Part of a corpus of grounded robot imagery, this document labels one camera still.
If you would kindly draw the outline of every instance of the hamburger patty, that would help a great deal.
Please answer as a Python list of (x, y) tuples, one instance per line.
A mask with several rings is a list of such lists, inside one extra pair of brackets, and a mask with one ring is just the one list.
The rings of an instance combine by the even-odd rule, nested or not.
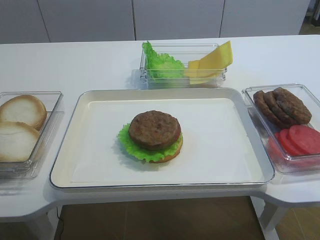
[(289, 126), (283, 122), (281, 122), (276, 115), (270, 110), (268, 105), (265, 102), (264, 98), (265, 93), (263, 91), (257, 91), (253, 95), (253, 101), (258, 109), (263, 113), (263, 115), (273, 124), (278, 126), (281, 129), (288, 129)]
[(298, 124), (308, 124), (312, 114), (304, 103), (290, 91), (278, 87), (273, 90), (276, 103), (280, 108), (297, 121)]
[(181, 127), (176, 118), (161, 111), (146, 111), (134, 117), (130, 138), (142, 148), (160, 150), (179, 139)]
[(269, 109), (273, 112), (273, 114), (284, 124), (288, 124), (290, 126), (297, 125), (297, 121), (294, 120), (291, 116), (286, 114), (277, 104), (276, 98), (274, 96), (273, 91), (268, 91), (264, 94), (264, 101), (268, 105)]

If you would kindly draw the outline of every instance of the transparent container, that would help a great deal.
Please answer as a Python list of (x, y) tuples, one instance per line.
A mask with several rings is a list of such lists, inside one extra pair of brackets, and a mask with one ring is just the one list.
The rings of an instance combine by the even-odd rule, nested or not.
[(253, 95), (256, 92), (262, 90), (266, 93), (278, 87), (289, 90), (303, 101), (304, 105), (312, 114), (308, 126), (320, 132), (320, 102), (304, 85), (284, 84), (249, 87), (244, 89), (242, 93), (244, 94), (245, 104), (272, 164), (275, 169), (282, 174), (320, 170), (320, 154), (301, 156), (289, 155), (275, 137), (275, 133), (280, 132), (280, 128), (269, 122), (255, 106)]
[(0, 93), (0, 106), (21, 95), (32, 95), (40, 99), (47, 110), (47, 117), (28, 160), (22, 162), (0, 161), (0, 179), (26, 179), (38, 175), (55, 129), (64, 113), (63, 94), (60, 91), (2, 92)]
[[(217, 88), (221, 87), (226, 80), (227, 68), (224, 69), (201, 69), (188, 70), (189, 61), (200, 60), (207, 54), (211, 53), (219, 45), (216, 43), (202, 44), (152, 44), (153, 49), (158, 54), (169, 54), (175, 60), (180, 60), (185, 69), (147, 69), (148, 58), (142, 48), (140, 62), (140, 81), (146, 89), (167, 89), (167, 88)], [(173, 77), (160, 78), (152, 77), (153, 73), (167, 74)], [(189, 77), (190, 74), (197, 76), (211, 75), (211, 77)]]

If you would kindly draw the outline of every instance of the table leg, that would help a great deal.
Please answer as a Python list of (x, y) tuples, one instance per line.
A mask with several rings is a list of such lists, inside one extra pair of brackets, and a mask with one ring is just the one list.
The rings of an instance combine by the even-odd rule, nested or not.
[(288, 208), (276, 206), (253, 196), (251, 201), (265, 240), (279, 240), (275, 227), (286, 214)]
[(36, 217), (33, 220), (27, 221), (25, 224), (35, 235), (38, 240), (53, 240), (55, 237), (58, 225), (57, 209), (54, 208), (48, 213)]

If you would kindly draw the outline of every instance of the white cabinet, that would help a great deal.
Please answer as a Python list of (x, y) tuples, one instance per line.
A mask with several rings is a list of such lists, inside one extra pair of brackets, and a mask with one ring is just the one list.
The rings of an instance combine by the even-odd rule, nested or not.
[(224, 0), (133, 0), (137, 40), (218, 38)]
[(310, 0), (225, 0), (220, 37), (299, 34)]
[(134, 40), (131, 0), (38, 0), (51, 42)]
[(0, 0), (0, 44), (46, 42), (37, 0)]

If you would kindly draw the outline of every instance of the floor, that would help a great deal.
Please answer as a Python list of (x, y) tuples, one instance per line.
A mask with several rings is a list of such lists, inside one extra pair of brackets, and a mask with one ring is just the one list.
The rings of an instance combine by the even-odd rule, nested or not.
[[(249, 197), (69, 205), (61, 218), (54, 240), (264, 240)], [(276, 230), (319, 240), (320, 207), (289, 210)]]
[(306, 20), (300, 29), (300, 35), (320, 34), (320, 26), (313, 26)]

